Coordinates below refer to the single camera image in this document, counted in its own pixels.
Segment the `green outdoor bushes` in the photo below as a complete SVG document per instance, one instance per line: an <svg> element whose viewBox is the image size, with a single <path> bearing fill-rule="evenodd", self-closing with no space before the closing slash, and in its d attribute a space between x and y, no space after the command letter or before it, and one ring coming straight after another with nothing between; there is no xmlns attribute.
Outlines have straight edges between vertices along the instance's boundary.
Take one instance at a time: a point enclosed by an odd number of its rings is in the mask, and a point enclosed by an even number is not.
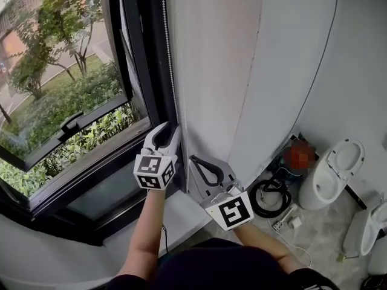
<svg viewBox="0 0 387 290"><path fill-rule="evenodd" d="M124 0L0 0L1 183L29 197L145 119L128 28Z"/></svg>

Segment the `white round toilet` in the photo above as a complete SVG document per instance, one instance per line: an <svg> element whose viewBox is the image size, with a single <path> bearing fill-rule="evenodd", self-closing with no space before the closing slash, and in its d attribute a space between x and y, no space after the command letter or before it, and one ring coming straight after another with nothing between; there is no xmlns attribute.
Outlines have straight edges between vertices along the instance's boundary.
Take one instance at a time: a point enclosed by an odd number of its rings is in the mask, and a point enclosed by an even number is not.
<svg viewBox="0 0 387 290"><path fill-rule="evenodd" d="M333 203L364 160L365 149L358 140L346 138L326 150L300 186L299 205L305 210L319 210Z"/></svg>

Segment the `red vacuum cleaner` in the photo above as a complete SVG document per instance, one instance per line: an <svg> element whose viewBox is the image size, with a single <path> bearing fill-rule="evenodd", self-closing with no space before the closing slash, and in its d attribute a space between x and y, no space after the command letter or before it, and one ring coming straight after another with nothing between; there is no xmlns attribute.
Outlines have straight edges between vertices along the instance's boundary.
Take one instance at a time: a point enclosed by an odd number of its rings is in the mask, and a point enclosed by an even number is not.
<svg viewBox="0 0 387 290"><path fill-rule="evenodd" d="M305 140L294 140L279 153L282 166L290 173L301 176L313 169L316 163L316 148Z"/></svg>

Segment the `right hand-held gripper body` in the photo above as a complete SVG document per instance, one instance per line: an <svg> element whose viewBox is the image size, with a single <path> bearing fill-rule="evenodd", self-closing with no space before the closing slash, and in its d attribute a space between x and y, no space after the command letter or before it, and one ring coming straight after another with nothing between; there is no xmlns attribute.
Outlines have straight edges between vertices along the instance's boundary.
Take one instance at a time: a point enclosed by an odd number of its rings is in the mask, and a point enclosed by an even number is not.
<svg viewBox="0 0 387 290"><path fill-rule="evenodd" d="M236 228L254 217L248 192L237 179L224 187L217 187L201 206L224 231Z"/></svg>

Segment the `person's left forearm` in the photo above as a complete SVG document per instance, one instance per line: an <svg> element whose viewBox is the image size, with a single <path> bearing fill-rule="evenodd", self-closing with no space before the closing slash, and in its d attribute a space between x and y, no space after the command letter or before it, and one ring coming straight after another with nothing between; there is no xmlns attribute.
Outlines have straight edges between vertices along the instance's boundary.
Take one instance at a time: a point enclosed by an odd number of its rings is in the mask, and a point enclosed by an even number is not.
<svg viewBox="0 0 387 290"><path fill-rule="evenodd" d="M150 190L129 242L128 254L118 275L148 280L157 268L166 192Z"/></svg>

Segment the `white toilet with cistern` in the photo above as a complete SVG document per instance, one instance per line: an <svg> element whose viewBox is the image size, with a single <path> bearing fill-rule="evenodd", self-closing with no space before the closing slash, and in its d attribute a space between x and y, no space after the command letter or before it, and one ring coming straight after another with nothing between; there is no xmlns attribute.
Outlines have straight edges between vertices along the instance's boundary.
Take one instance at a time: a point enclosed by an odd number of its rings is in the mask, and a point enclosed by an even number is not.
<svg viewBox="0 0 387 290"><path fill-rule="evenodd" d="M343 241L345 257L361 257L373 248L379 232L387 228L387 202L356 213Z"/></svg>

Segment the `person's right forearm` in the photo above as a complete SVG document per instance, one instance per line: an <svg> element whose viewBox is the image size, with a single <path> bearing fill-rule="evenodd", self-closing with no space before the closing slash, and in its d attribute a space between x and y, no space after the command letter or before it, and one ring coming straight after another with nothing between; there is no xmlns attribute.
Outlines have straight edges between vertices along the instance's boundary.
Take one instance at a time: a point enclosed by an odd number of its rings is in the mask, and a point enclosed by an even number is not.
<svg viewBox="0 0 387 290"><path fill-rule="evenodd" d="M287 274L306 268L282 242L251 222L234 228L233 232L244 246L259 248L269 253Z"/></svg>

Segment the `person's dark shirt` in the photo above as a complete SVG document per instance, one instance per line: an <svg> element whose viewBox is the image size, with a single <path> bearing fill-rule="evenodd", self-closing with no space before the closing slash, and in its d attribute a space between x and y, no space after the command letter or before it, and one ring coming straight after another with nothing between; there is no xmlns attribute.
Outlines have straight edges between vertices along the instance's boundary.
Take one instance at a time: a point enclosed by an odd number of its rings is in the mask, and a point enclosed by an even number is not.
<svg viewBox="0 0 387 290"><path fill-rule="evenodd" d="M173 255L145 280L125 274L105 290L340 290L310 268L285 272L268 252L212 238Z"/></svg>

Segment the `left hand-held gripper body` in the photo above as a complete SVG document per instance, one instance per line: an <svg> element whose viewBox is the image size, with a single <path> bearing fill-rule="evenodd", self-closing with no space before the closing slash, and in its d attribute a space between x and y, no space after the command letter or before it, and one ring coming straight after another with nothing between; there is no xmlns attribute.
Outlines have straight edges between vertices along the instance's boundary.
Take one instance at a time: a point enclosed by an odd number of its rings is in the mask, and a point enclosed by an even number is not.
<svg viewBox="0 0 387 290"><path fill-rule="evenodd" d="M177 148L156 150L144 146L134 164L134 176L140 188L165 190L177 172L177 159Z"/></svg>

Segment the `black framed window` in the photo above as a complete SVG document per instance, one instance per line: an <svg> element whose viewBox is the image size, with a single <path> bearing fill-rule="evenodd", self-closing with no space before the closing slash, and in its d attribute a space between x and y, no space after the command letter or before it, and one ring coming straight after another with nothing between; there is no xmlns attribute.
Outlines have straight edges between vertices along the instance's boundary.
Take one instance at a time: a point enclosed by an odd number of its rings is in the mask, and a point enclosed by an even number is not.
<svg viewBox="0 0 387 290"><path fill-rule="evenodd" d="M0 182L0 217L32 231L100 246L136 219L146 197L132 171L145 138L176 125L164 0L124 0L147 116L110 138L29 197Z"/></svg>

